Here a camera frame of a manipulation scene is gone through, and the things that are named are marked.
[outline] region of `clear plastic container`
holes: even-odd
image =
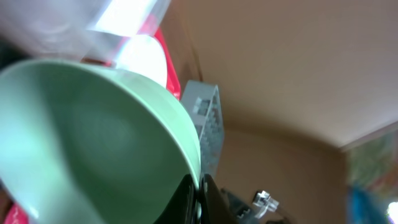
[[[170,0],[2,0],[0,30],[34,57],[111,60],[121,37],[131,37],[150,17],[155,34]]]

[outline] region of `bright light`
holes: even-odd
[[[392,221],[398,223],[398,202],[390,203],[387,212]]]

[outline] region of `gray plastic basket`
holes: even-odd
[[[224,142],[220,95],[216,85],[190,80],[181,99],[200,141],[201,173],[215,177]]]

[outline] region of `brown wall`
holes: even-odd
[[[297,223],[345,223],[345,159],[322,148],[228,130],[216,182],[246,202],[268,191]]]

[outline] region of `light green plastic bowl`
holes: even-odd
[[[141,75],[56,60],[0,74],[0,179],[37,223],[153,223],[200,148],[183,106]]]

